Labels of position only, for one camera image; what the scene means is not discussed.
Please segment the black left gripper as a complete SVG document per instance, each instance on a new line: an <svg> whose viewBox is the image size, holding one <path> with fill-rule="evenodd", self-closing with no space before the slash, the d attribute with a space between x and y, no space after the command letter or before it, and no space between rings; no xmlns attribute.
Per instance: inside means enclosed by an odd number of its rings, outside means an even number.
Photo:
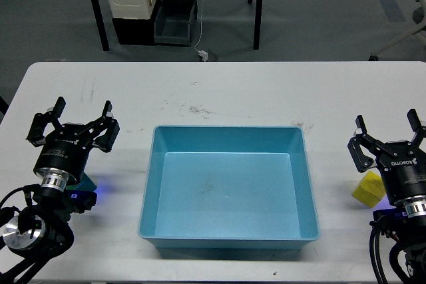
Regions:
<svg viewBox="0 0 426 284"><path fill-rule="evenodd" d="M43 145L33 169L36 175L42 177L47 170L55 169L68 174L68 184L79 184L91 149L110 152L120 126L112 115L112 103L109 100L105 102L101 116L85 125L61 125L59 118L65 105L65 99L60 96L54 107L44 114L36 113L26 140L34 147ZM45 137L44 131L48 124L52 124L54 130Z"/></svg>

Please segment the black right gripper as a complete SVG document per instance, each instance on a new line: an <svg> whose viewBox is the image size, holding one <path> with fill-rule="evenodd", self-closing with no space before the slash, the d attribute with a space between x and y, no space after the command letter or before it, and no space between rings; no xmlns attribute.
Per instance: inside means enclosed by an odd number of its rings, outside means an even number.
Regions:
<svg viewBox="0 0 426 284"><path fill-rule="evenodd" d="M419 148L425 138L425 126L413 108L407 118L415 133L410 144L408 141L384 144L373 138L367 133L363 116L358 115L357 129L347 145L358 172L377 166L392 206L402 206L404 201L425 195L425 152Z"/></svg>

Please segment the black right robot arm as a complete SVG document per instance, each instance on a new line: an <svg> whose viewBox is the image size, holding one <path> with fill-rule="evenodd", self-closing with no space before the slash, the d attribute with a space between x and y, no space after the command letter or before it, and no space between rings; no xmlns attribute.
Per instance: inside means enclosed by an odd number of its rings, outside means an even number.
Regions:
<svg viewBox="0 0 426 284"><path fill-rule="evenodd" d="M358 172L377 168L391 205L375 210L370 222L369 256L378 283L386 283L380 256L380 238L395 241L389 251L389 264L402 283L425 282L425 125L416 110L407 113L413 139L382 142L367 133L361 115L348 142Z"/></svg>

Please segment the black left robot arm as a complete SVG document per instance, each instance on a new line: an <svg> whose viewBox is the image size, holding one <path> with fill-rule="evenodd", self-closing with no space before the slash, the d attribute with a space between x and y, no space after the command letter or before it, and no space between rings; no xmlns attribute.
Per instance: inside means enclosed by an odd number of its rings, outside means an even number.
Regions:
<svg viewBox="0 0 426 284"><path fill-rule="evenodd" d="M41 148L33 168L41 183L5 196L22 192L26 206L7 207L1 200L1 247L22 259L1 274L2 283L28 283L50 260L69 250L75 239L71 215L96 204L97 187L85 174L89 153L94 148L110 152L120 127L110 101L96 120L86 124L60 123L65 105L60 96L54 107L34 115L27 141Z"/></svg>

